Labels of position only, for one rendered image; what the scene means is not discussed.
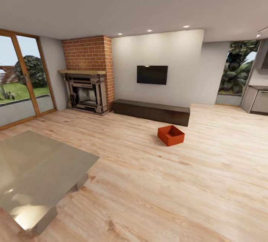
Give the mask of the storage box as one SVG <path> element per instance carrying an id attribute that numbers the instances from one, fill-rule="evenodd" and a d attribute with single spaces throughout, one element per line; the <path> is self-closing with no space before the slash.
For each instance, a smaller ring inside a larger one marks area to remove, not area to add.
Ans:
<path id="1" fill-rule="evenodd" d="M 184 142 L 185 133 L 174 125 L 158 128 L 157 136 L 167 145 L 177 145 Z"/>

